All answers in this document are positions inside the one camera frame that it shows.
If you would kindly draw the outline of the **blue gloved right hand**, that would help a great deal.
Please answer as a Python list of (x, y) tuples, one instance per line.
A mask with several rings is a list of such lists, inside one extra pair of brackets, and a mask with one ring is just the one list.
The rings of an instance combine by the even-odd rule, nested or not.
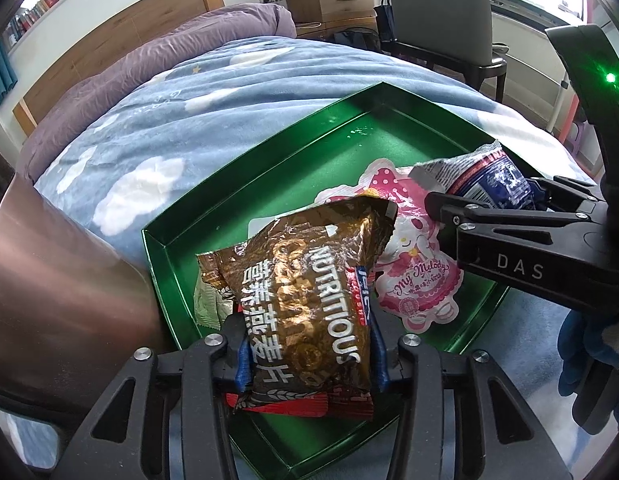
[(574, 421), (599, 434), (610, 418), (619, 425), (619, 318), (572, 311), (558, 338), (561, 396), (575, 396)]

